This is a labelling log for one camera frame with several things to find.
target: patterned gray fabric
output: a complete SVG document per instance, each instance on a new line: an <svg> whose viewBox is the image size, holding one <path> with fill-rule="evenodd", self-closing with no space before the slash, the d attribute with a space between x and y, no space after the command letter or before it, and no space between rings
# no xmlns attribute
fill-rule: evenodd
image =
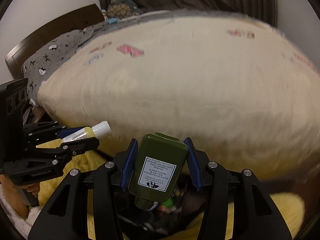
<svg viewBox="0 0 320 240"><path fill-rule="evenodd" d="M50 41L25 61L23 65L23 73L24 77L29 78L29 98L32 98L37 103L37 93L41 83L46 81L63 63L76 54L79 49L87 45L98 36L148 21L164 18L174 19L175 17L185 16L250 18L252 20L261 22L260 20L251 18L241 13L176 10L130 17L118 21L118 23L112 25L108 24L107 22L101 22L84 30L74 30L69 33L62 34L58 38Z"/></svg>

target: bottle label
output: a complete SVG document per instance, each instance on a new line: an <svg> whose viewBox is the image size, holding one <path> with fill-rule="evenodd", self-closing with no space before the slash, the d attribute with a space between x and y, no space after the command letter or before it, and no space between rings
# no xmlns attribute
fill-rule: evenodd
<svg viewBox="0 0 320 240"><path fill-rule="evenodd" d="M138 185L166 191L177 165L146 157Z"/></svg>
<svg viewBox="0 0 320 240"><path fill-rule="evenodd" d="M84 129L82 131L76 131L63 139L63 142L72 142L81 139L86 139L88 137L87 132Z"/></svg>

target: white bottle cap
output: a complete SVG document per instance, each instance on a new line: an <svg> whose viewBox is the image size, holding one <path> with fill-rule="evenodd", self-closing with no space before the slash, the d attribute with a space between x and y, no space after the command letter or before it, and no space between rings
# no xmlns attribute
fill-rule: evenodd
<svg viewBox="0 0 320 240"><path fill-rule="evenodd" d="M102 121L92 127L94 135L100 140L103 137L111 135L111 128L107 121Z"/></svg>

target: bed frame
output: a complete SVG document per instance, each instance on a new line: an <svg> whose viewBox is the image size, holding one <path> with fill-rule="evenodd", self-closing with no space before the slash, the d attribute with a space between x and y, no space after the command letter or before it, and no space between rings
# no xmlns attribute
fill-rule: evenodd
<svg viewBox="0 0 320 240"><path fill-rule="evenodd" d="M14 79L22 78L21 66L38 49L63 33L103 22L104 17L96 4L64 14L35 30L15 46L5 61Z"/></svg>

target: white wall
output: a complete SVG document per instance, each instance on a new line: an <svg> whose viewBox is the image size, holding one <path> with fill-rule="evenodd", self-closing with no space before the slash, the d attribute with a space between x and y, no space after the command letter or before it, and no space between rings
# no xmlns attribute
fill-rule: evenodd
<svg viewBox="0 0 320 240"><path fill-rule="evenodd" d="M320 20L308 0L278 0L278 28L320 70Z"/></svg>
<svg viewBox="0 0 320 240"><path fill-rule="evenodd" d="M12 80L4 57L47 22L99 0L13 0L0 20L0 84Z"/></svg>

